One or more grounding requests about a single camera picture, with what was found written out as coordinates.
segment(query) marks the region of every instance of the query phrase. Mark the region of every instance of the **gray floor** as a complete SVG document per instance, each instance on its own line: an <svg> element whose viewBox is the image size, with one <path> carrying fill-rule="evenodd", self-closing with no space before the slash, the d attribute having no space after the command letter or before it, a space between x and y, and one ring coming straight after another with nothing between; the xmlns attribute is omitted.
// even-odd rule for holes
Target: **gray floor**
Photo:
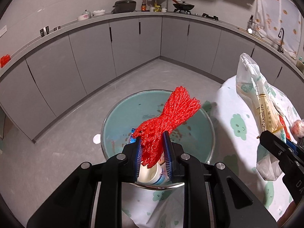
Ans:
<svg viewBox="0 0 304 228"><path fill-rule="evenodd" d="M83 161L105 161L93 137L111 108L124 97L149 89L184 86L203 104L213 101L220 84L183 67L157 60L104 88L54 125L33 144L6 125L0 155L0 193L25 226L30 216Z"/></svg>

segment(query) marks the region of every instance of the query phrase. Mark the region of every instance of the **plastic bag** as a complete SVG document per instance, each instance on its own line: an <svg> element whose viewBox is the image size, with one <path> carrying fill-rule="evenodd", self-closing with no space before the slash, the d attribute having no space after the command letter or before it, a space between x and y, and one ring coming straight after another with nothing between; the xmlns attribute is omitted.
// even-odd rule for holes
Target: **plastic bag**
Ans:
<svg viewBox="0 0 304 228"><path fill-rule="evenodd" d="M286 142L286 135L279 113L272 100L272 88L261 74L259 66L246 53L240 56L236 77L238 95L250 108L261 134L265 130ZM279 160L261 145L257 148L256 169L264 180L275 181L282 171Z"/></svg>

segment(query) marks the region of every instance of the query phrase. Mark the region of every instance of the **tiled wall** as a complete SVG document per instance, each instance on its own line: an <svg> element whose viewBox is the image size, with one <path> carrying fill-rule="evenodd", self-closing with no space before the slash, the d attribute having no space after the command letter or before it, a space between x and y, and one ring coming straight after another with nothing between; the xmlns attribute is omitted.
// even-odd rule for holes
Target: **tiled wall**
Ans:
<svg viewBox="0 0 304 228"><path fill-rule="evenodd" d="M12 55L31 40L38 37L45 26L50 29L76 20L87 9L112 10L117 0L13 0L2 19L0 29L7 25L7 32L0 38L0 56ZM137 2L140 9L142 0ZM246 28L251 14L255 14L256 0L182 0L195 5L192 13L216 15L222 21ZM166 0L159 0L163 6ZM174 10L168 0L168 10Z"/></svg>

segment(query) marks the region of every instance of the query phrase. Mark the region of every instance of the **kitchen cabinet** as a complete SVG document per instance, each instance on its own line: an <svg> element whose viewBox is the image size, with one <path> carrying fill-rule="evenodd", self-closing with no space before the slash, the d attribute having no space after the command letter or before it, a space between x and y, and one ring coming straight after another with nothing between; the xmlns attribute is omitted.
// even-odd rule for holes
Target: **kitchen cabinet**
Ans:
<svg viewBox="0 0 304 228"><path fill-rule="evenodd" d="M116 75L139 66L139 18L110 20L112 51Z"/></svg>
<svg viewBox="0 0 304 228"><path fill-rule="evenodd" d="M161 54L162 17L142 16L140 22L140 63L145 63Z"/></svg>
<svg viewBox="0 0 304 228"><path fill-rule="evenodd" d="M304 118L304 82L298 74L283 64L274 86L289 98L300 117Z"/></svg>
<svg viewBox="0 0 304 228"><path fill-rule="evenodd" d="M260 46L255 46L251 57L260 67L260 72L271 85L274 84L283 62Z"/></svg>
<svg viewBox="0 0 304 228"><path fill-rule="evenodd" d="M240 55L251 55L254 45L247 38L222 30L211 74L224 81L236 75Z"/></svg>
<svg viewBox="0 0 304 228"><path fill-rule="evenodd" d="M188 29L189 19L164 16L161 33L161 56L184 63Z"/></svg>
<svg viewBox="0 0 304 228"><path fill-rule="evenodd" d="M9 118L34 139L56 116L36 86L25 59L0 82L0 103Z"/></svg>
<svg viewBox="0 0 304 228"><path fill-rule="evenodd" d="M25 59L37 87L56 116L87 95L66 33L41 45Z"/></svg>
<svg viewBox="0 0 304 228"><path fill-rule="evenodd" d="M210 73L221 30L202 22L190 22L185 63Z"/></svg>
<svg viewBox="0 0 304 228"><path fill-rule="evenodd" d="M69 32L69 37L87 94L116 77L108 21Z"/></svg>

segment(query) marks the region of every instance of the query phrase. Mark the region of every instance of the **white curtain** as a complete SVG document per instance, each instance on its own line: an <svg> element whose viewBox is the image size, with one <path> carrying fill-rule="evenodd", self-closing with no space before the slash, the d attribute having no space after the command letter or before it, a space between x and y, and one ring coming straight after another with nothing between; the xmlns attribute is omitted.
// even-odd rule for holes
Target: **white curtain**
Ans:
<svg viewBox="0 0 304 228"><path fill-rule="evenodd" d="M285 35L283 49L296 58L301 40L301 14L290 0L257 0L255 22L259 25L258 35L281 43L278 37L281 27Z"/></svg>

